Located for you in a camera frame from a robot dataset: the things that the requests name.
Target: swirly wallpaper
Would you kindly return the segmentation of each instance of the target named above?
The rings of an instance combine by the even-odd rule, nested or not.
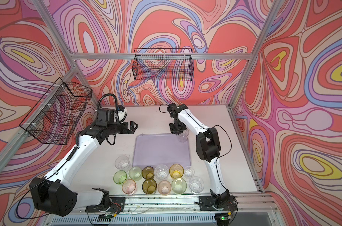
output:
[[[267,0],[58,0],[48,9],[73,52],[133,52],[191,47],[251,52],[271,5]]]
[[[250,53],[268,1],[51,1],[48,9],[72,52],[132,53],[134,48],[192,48]],[[131,60],[79,60],[97,97],[124,105],[228,104],[246,61],[195,60],[192,82],[134,81]]]
[[[288,0],[239,98],[239,128],[287,225],[342,225],[342,1]]]
[[[114,93],[123,105],[162,103],[228,104],[245,60],[206,60],[204,72],[194,69],[192,81],[134,80],[132,60],[78,60],[94,94]],[[104,104],[113,105],[113,98]]]
[[[31,0],[0,1],[0,151],[19,129],[18,125],[43,93],[69,70],[60,48],[52,39]],[[77,130],[94,118],[88,105]],[[74,145],[43,145],[28,137],[0,174],[0,225],[36,225],[40,219],[16,217],[15,208],[34,177],[42,177]],[[19,214],[35,217],[30,194]]]

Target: metal grate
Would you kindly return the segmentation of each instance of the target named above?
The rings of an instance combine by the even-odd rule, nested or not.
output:
[[[134,52],[135,80],[192,80],[190,48],[136,48]]]
[[[98,219],[97,215],[89,215],[92,224],[154,224],[154,223],[215,223],[213,213],[189,213],[189,214],[119,214],[113,219]],[[65,224],[90,224],[87,215],[69,215],[65,217],[55,216],[52,225]]]
[[[45,106],[35,119],[24,124],[23,120],[20,127],[43,144],[66,145],[91,97],[90,88],[76,82],[62,82],[49,102],[43,103]]]

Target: wire mesh basket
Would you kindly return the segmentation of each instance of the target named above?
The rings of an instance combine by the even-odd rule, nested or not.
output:
[[[135,80],[191,81],[191,48],[135,48],[132,65]]]
[[[20,127],[43,144],[66,145],[91,97],[90,88],[62,81],[54,96],[42,104],[44,107],[34,120],[23,123],[24,119]]]

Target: mounting plate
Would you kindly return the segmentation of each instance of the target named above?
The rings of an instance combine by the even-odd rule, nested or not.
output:
[[[235,197],[230,196],[229,197],[229,202],[226,202],[223,206],[222,210],[231,210],[231,212],[234,212],[237,210],[237,204],[233,204],[233,202],[236,202]],[[214,203],[213,199],[211,196],[199,196],[199,203],[202,204],[200,205],[200,210],[201,211],[215,211],[215,209],[212,205]]]
[[[123,208],[125,205],[125,197],[110,197],[110,201],[119,204],[121,210],[119,212],[123,212]],[[97,206],[87,206],[86,212],[87,213],[100,213],[102,212],[116,212],[118,209],[118,205],[111,204],[110,208],[106,211],[104,209],[99,209]]]

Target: clear plastic cup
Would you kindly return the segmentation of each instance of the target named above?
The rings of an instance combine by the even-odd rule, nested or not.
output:
[[[184,168],[180,164],[173,164],[169,172],[172,178],[180,178],[184,174]]]
[[[155,177],[155,170],[152,166],[146,166],[142,169],[142,177],[145,179],[153,179]]]
[[[195,170],[191,166],[186,166],[184,168],[184,178],[186,180],[189,180],[190,178],[192,178],[194,174],[195,174]]]
[[[127,156],[119,156],[114,162],[114,165],[117,169],[124,171],[128,171],[129,169],[131,169],[131,162]]]
[[[157,183],[154,179],[146,179],[142,184],[142,190],[147,195],[153,195],[156,192]]]
[[[169,169],[166,165],[159,165],[155,168],[155,176],[159,180],[164,180],[169,176]]]
[[[116,184],[122,184],[127,179],[127,173],[124,170],[117,171],[113,176]]]
[[[187,183],[183,178],[175,178],[171,183],[173,192],[180,195],[186,191]]]
[[[189,187],[192,193],[199,194],[204,190],[204,181],[200,177],[194,176],[189,181]]]
[[[189,135],[189,131],[186,129],[182,133],[178,134],[177,137],[179,138],[180,142],[187,141],[187,136]]]
[[[136,192],[136,182],[132,179],[126,180],[122,184],[122,191],[127,195],[133,195]]]
[[[135,180],[135,181],[138,181],[140,180],[142,177],[142,171],[141,171],[141,168],[139,168],[138,166],[136,167],[132,167],[129,172],[128,172],[128,175],[131,179]]]
[[[168,195],[171,192],[171,184],[167,180],[163,180],[158,183],[157,190],[163,196]]]

